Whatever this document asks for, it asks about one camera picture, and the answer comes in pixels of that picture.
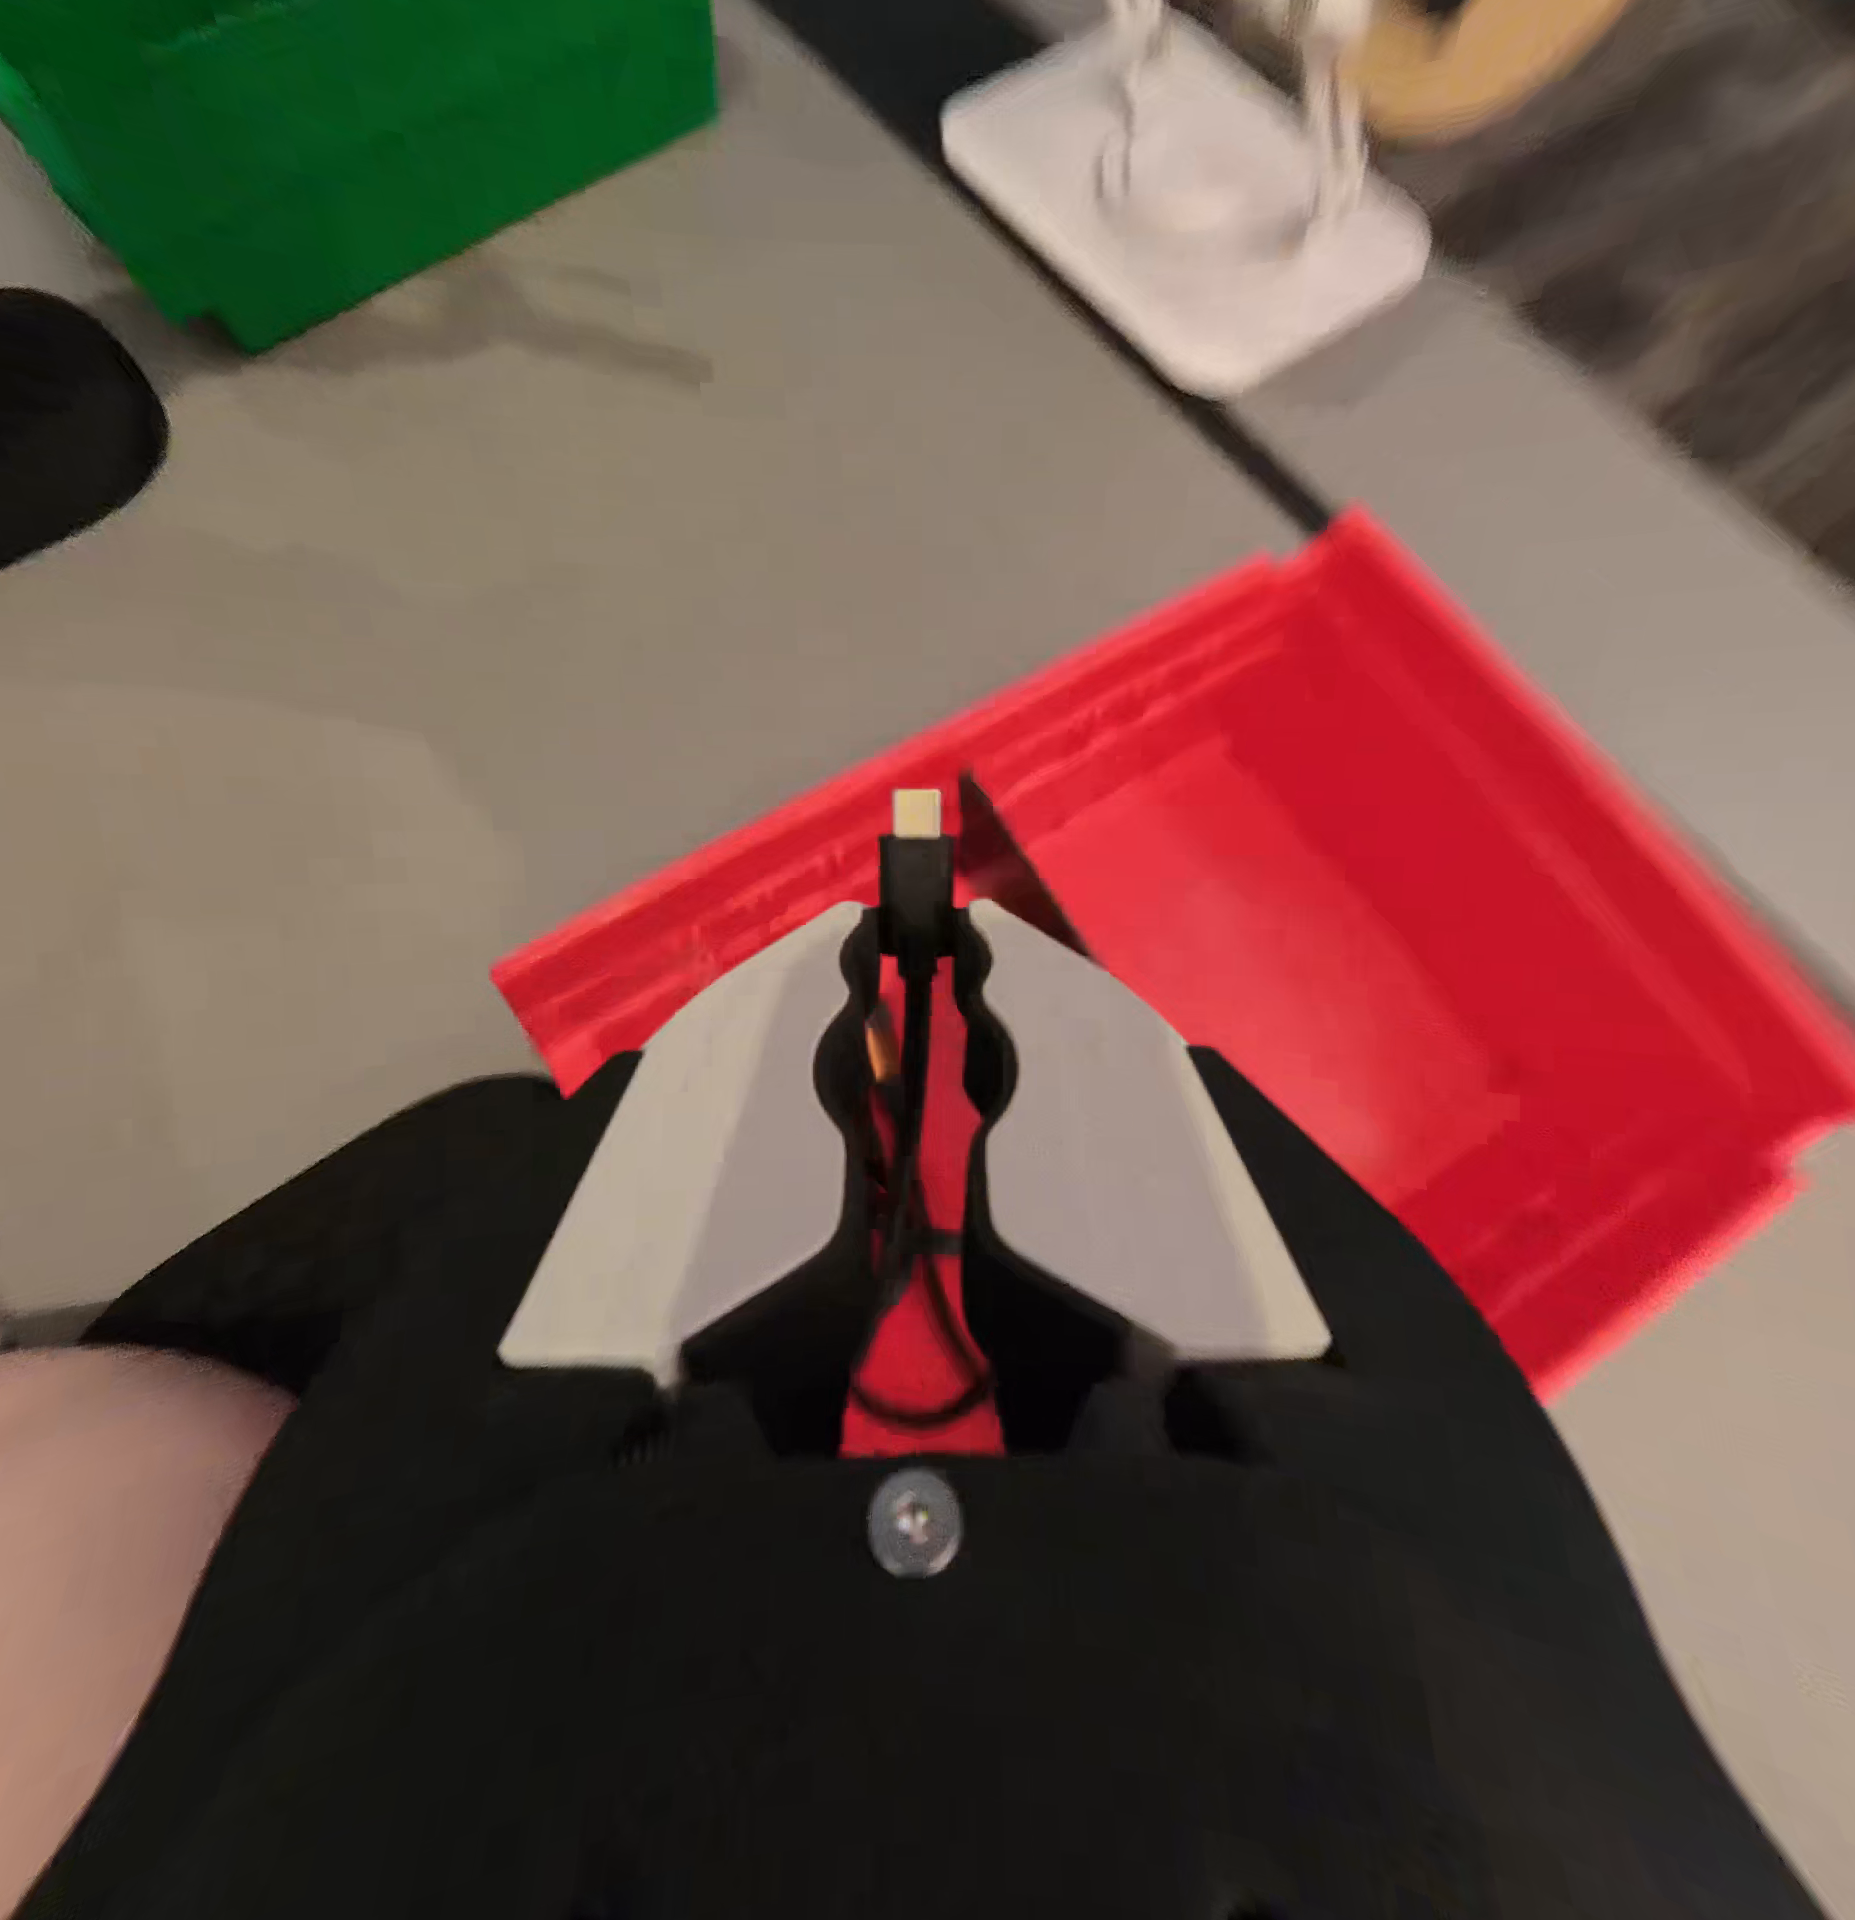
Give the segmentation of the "white tablet stand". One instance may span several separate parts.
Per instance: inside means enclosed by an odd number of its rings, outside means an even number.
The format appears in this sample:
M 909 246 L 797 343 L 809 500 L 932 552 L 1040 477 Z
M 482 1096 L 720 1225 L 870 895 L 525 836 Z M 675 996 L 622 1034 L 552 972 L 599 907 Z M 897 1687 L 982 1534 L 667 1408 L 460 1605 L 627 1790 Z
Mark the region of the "white tablet stand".
M 1264 4 L 1299 99 L 1161 2 L 950 97 L 942 159 L 1171 387 L 1232 400 L 1407 299 L 1418 204 L 1372 172 L 1372 4 Z

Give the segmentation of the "green plastic bin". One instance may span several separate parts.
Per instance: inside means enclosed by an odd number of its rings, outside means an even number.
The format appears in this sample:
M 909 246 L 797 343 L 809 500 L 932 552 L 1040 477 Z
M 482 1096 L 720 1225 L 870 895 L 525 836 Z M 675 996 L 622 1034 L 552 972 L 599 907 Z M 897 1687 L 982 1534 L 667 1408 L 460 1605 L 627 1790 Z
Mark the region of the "green plastic bin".
M 0 2 L 0 123 L 172 324 L 273 349 L 706 126 L 706 2 Z

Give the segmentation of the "wooden backing board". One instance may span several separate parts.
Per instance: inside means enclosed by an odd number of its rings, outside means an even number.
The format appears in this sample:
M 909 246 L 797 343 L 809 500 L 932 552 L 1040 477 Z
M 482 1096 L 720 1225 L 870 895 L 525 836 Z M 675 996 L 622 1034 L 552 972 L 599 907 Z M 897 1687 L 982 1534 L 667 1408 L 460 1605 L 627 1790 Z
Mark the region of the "wooden backing board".
M 1499 125 L 1576 69 L 1632 2 L 1373 2 L 1344 74 L 1366 129 L 1444 146 Z

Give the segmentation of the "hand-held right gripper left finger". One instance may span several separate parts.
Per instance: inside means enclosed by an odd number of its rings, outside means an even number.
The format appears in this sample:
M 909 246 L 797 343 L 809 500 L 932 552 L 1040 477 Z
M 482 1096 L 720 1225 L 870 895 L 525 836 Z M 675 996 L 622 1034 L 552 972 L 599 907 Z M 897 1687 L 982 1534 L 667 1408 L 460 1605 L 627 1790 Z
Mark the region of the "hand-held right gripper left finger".
M 510 1373 L 841 1387 L 861 1356 L 882 955 L 843 900 L 722 972 L 635 1054 L 500 1340 Z

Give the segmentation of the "red plastic bin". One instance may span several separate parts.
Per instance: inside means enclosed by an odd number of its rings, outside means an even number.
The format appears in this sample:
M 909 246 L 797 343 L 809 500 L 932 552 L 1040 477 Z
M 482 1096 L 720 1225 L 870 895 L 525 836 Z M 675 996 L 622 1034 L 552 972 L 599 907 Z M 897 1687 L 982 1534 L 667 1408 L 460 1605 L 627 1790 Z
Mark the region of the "red plastic bin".
M 968 775 L 1086 953 L 1222 1052 L 1550 1395 L 1855 1126 L 1855 1034 L 1366 516 L 1250 560 L 490 972 L 561 1086 Z

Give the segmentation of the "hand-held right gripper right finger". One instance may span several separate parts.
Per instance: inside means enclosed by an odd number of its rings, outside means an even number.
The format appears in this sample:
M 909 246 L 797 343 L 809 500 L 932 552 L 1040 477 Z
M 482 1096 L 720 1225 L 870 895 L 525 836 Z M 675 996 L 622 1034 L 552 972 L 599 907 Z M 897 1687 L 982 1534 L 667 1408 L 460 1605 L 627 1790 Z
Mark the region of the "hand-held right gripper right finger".
M 969 923 L 1012 1069 L 982 1130 L 1006 1254 L 1182 1362 L 1322 1356 L 1322 1311 L 1179 1033 L 1006 907 Z

